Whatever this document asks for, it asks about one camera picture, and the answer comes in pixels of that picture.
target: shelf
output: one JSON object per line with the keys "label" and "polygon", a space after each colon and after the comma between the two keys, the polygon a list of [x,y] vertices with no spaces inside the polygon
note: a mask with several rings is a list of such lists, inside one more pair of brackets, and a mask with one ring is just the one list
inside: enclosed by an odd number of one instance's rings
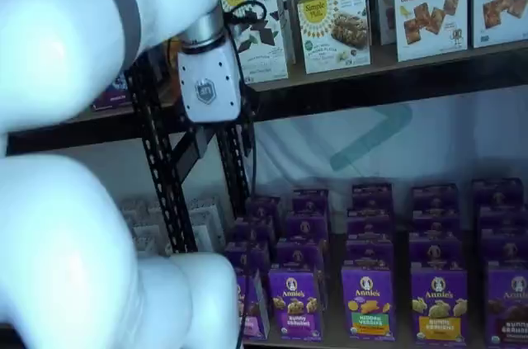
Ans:
{"label": "shelf", "polygon": [[256,120],[276,120],[357,107],[442,97],[528,84],[528,41],[399,63],[396,46],[372,47],[372,64],[256,83]]}
{"label": "shelf", "polygon": [[[464,236],[464,245],[468,256],[473,253],[473,240],[470,233]],[[261,349],[269,347],[284,348],[317,348],[317,349],[396,349],[396,348],[424,348],[424,345],[415,345],[412,335],[411,320],[411,289],[408,263],[408,236],[406,233],[397,233],[394,240],[394,251],[398,256],[395,258],[395,268],[393,274],[394,290],[396,293],[396,341],[395,342],[373,342],[373,341],[356,341],[348,337],[347,323],[345,320],[345,305],[342,300],[342,281],[341,266],[345,252],[345,235],[333,235],[330,240],[330,279],[327,280],[328,295],[330,306],[323,316],[324,330],[322,342],[301,342],[287,341],[281,339],[279,330],[276,326],[275,319],[270,320],[271,332],[268,340],[265,342],[245,341],[244,345],[250,349]],[[475,266],[474,262],[468,262],[469,266]],[[481,287],[479,283],[479,274],[475,269],[469,269],[469,287]],[[485,347],[482,338],[482,328],[479,327],[479,315],[481,314],[479,297],[481,290],[469,291],[469,308],[470,320],[470,342],[467,346],[469,349]]]}

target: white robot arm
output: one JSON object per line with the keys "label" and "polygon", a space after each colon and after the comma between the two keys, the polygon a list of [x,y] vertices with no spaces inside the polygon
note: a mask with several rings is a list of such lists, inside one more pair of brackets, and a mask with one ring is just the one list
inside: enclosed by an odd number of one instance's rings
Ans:
{"label": "white robot arm", "polygon": [[219,0],[0,0],[0,319],[29,348],[236,347],[237,285],[224,258],[138,261],[120,212],[85,167],[2,158],[7,133],[74,117],[176,34],[189,117],[235,118],[238,67]]}

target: green label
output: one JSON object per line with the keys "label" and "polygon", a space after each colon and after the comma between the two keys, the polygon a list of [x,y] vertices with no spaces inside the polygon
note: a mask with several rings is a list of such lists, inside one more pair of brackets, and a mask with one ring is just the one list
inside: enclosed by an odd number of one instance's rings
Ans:
{"label": "green label", "polygon": [[359,314],[352,312],[352,323],[365,327],[388,326],[389,316],[387,314]]}

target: orange label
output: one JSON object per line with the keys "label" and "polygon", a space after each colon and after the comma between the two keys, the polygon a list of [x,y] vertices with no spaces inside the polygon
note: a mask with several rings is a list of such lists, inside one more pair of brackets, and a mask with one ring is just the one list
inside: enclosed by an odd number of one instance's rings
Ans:
{"label": "orange label", "polygon": [[460,334],[460,318],[420,317],[420,333],[425,339],[437,341],[456,341]]}

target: annie's logo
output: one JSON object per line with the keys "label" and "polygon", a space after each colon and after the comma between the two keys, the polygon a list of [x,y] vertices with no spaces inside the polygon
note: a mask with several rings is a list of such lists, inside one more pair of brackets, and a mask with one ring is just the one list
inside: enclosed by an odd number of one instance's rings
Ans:
{"label": "annie's logo", "polygon": [[370,297],[379,297],[380,293],[374,290],[374,282],[368,276],[363,276],[360,279],[360,286],[362,290],[356,290],[356,295],[364,295]]}
{"label": "annie's logo", "polygon": [[523,276],[516,276],[511,279],[511,289],[513,292],[504,293],[504,298],[528,298],[528,293],[526,293],[526,279]]}
{"label": "annie's logo", "polygon": [[427,292],[427,298],[453,298],[453,293],[446,290],[446,281],[443,277],[435,277],[431,282],[433,292]]}
{"label": "annie's logo", "polygon": [[285,297],[304,297],[303,291],[297,291],[297,280],[293,277],[286,279],[286,289],[287,291],[282,293]]}

